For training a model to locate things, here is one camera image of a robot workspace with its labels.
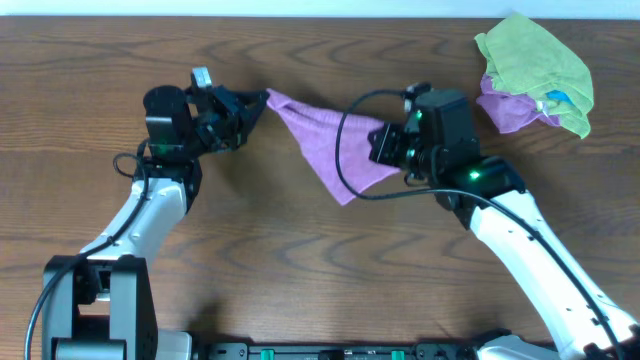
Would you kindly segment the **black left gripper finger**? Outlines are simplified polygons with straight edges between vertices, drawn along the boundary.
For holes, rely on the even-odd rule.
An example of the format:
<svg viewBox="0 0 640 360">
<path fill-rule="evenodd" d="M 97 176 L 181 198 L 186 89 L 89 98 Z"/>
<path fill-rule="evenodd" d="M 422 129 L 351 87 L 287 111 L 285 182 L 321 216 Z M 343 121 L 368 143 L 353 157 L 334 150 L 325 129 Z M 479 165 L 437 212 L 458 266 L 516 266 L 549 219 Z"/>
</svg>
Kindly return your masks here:
<svg viewBox="0 0 640 360">
<path fill-rule="evenodd" d="M 267 97 L 251 98 L 241 112 L 241 128 L 238 138 L 239 146 L 247 143 L 249 135 L 254 130 L 261 114 L 267 107 L 267 100 Z"/>
<path fill-rule="evenodd" d="M 266 89 L 258 91 L 233 91 L 233 94 L 245 106 L 265 106 L 270 97 L 270 93 Z"/>
</svg>

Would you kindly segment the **purple microfibre cloth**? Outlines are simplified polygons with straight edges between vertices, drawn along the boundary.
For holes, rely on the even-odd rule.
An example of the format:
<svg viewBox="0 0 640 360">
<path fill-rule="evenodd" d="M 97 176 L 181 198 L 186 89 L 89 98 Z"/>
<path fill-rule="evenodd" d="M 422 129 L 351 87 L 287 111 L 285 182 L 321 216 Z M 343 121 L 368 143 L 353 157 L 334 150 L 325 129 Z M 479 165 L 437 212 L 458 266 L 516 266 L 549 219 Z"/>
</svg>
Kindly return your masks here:
<svg viewBox="0 0 640 360">
<path fill-rule="evenodd" d="M 274 89 L 268 107 L 283 120 L 299 144 L 301 153 L 329 193 L 344 206 L 369 187 L 400 172 L 369 159 L 372 146 L 368 135 L 383 122 L 371 117 L 349 115 L 338 129 L 342 113 L 296 101 Z"/>
</svg>

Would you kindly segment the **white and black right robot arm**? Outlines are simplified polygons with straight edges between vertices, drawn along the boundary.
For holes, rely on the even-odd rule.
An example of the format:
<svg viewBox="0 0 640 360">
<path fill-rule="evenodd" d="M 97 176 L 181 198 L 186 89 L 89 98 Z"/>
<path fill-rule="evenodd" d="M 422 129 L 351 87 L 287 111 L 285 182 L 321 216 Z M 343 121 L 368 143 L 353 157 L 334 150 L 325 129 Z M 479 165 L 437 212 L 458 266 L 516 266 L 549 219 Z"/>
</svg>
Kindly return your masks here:
<svg viewBox="0 0 640 360">
<path fill-rule="evenodd" d="M 441 205 L 505 265 L 562 359 L 636 359 L 639 322 L 612 301 L 554 234 L 514 168 L 458 140 L 401 125 L 372 131 L 370 158 L 426 180 Z"/>
</svg>

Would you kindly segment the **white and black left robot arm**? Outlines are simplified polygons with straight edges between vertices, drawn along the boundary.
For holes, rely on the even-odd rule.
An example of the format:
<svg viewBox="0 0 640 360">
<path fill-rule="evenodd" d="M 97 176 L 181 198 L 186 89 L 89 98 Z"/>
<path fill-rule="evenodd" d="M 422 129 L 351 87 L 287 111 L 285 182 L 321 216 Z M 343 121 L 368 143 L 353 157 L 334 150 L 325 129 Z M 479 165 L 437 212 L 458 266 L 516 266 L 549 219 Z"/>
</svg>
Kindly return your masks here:
<svg viewBox="0 0 640 360">
<path fill-rule="evenodd" d="M 42 325 L 45 359 L 193 359 L 185 331 L 157 324 L 149 268 L 199 193 L 199 158 L 243 146 L 265 110 L 266 90 L 160 86 L 143 98 L 148 136 L 131 159 L 130 195 L 75 256 L 56 255 L 29 320 L 24 356 Z"/>
</svg>

